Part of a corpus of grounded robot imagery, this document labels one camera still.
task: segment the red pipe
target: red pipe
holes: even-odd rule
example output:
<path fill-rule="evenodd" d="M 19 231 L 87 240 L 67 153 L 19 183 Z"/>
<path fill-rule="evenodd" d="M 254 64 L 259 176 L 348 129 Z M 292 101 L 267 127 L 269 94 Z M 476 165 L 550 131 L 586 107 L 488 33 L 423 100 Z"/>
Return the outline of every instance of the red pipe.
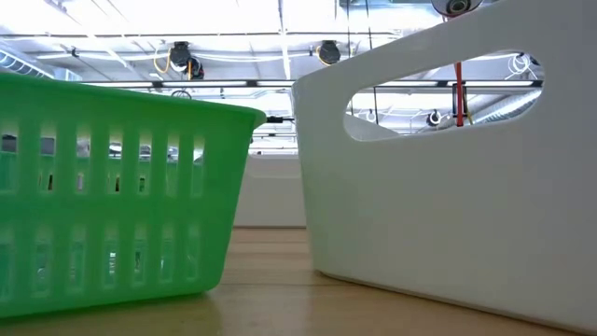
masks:
<path fill-rule="evenodd" d="M 458 92 L 458 120 L 456 120 L 456 126 L 465 126 L 465 115 L 463 113 L 463 101 L 464 101 L 464 90 L 463 90 L 463 64 L 457 63 L 456 65 L 456 90 Z"/>

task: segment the wall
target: wall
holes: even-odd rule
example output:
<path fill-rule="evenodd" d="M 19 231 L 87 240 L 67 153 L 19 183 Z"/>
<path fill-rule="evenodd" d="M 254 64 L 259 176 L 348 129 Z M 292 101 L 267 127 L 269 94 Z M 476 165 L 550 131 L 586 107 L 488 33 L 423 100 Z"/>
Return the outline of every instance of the wall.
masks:
<path fill-rule="evenodd" d="M 299 157 L 247 159 L 234 226 L 305 226 Z"/>

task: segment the basket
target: basket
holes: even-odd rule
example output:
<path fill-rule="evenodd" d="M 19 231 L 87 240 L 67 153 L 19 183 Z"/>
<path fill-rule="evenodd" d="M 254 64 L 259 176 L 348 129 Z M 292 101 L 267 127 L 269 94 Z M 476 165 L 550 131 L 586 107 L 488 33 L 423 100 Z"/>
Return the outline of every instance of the basket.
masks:
<path fill-rule="evenodd" d="M 0 102 L 0 317 L 218 283 L 262 112 L 6 74 Z"/>
<path fill-rule="evenodd" d="M 313 266 L 597 334 L 597 151 L 586 147 L 597 141 L 597 45 L 581 38 L 597 32 L 595 11 L 591 0 L 565 11 L 503 0 L 297 80 Z M 533 54 L 547 76 L 516 118 L 399 136 L 346 115 L 365 88 L 504 50 Z"/>

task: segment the wooden table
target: wooden table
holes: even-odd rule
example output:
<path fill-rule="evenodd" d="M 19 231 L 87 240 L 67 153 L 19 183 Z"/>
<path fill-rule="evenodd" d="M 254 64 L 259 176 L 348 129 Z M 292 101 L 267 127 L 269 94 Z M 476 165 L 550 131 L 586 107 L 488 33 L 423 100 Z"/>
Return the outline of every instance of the wooden table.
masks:
<path fill-rule="evenodd" d="M 305 230 L 237 229 L 221 285 L 203 296 L 41 315 L 0 335 L 571 335 L 312 270 Z"/>

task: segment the dome camera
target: dome camera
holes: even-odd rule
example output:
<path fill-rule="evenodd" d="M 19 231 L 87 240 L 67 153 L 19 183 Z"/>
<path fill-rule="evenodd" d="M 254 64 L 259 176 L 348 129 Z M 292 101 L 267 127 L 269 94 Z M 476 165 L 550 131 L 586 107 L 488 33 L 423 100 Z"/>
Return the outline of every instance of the dome camera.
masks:
<path fill-rule="evenodd" d="M 455 18 L 479 7 L 483 0 L 431 0 L 436 11 L 447 17 Z"/>

